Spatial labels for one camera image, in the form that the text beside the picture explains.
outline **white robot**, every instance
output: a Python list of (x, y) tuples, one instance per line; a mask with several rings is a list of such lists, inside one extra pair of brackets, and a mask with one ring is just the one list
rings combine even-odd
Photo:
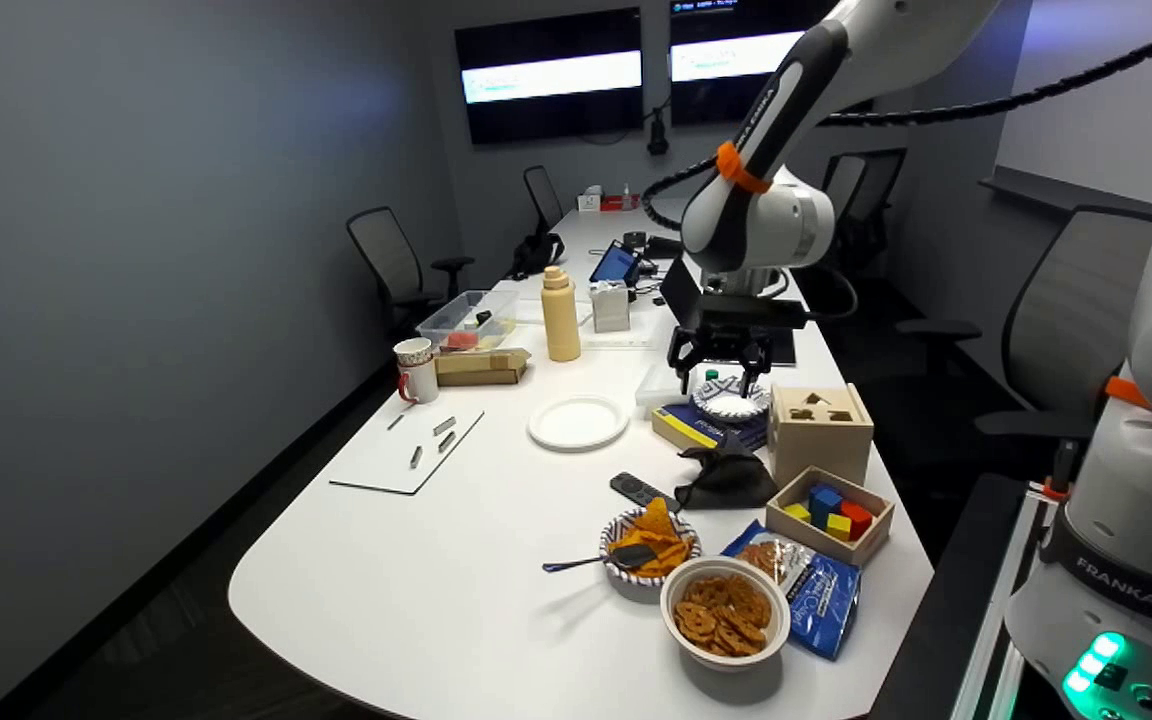
[[(805, 31), (685, 208), (702, 285), (757, 297), (767, 268), (814, 265), (830, 239), (828, 198), (770, 164), (828, 112), (939, 73), (991, 13), (997, 0), (840, 0)], [(1152, 715), (1152, 256), (1122, 378), (1139, 402), (1107, 402), (1076, 491), (1008, 607), (1025, 661), (1096, 720)]]

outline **utensil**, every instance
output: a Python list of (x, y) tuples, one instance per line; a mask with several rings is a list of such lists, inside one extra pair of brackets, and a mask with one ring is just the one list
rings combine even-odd
[(578, 566), (616, 566), (616, 569), (624, 569), (624, 574), (637, 574), (637, 569), (644, 569), (653, 556), (654, 556), (653, 546), (624, 546), (624, 549), (611, 549), (609, 556), (554, 559), (554, 566), (540, 566), (540, 569), (545, 569), (545, 574), (568, 574), (568, 569), (578, 569)]

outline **cup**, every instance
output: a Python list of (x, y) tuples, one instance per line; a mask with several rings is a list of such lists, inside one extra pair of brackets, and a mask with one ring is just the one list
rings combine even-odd
[(428, 338), (407, 338), (391, 344), (391, 357), (401, 359), (401, 395), (407, 404), (431, 404), (438, 395), (438, 378), (431, 366), (431, 339)]

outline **red object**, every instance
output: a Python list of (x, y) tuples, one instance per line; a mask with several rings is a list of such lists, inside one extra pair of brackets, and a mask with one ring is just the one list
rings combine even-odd
[(853, 540), (861, 540), (873, 526), (873, 511), (856, 502), (843, 502), (840, 511), (853, 521)]

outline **green light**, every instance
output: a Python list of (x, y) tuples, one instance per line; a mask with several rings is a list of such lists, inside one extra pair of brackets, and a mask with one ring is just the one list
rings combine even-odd
[(1099, 675), (1099, 671), (1103, 671), (1103, 661), (1099, 661), (1099, 657), (1083, 657), (1083, 661), (1078, 661), (1078, 671), (1083, 671), (1083, 675)]
[(1062, 689), (1069, 689), (1069, 691), (1087, 691), (1091, 681), (1087, 681), (1083, 671), (1069, 671), (1069, 675), (1062, 675)]
[(1113, 661), (1113, 657), (1121, 657), (1122, 653), (1122, 636), (1121, 633), (1103, 633), (1103, 636), (1096, 636), (1096, 646), (1091, 646), (1091, 653), (1099, 657), (1099, 661)]

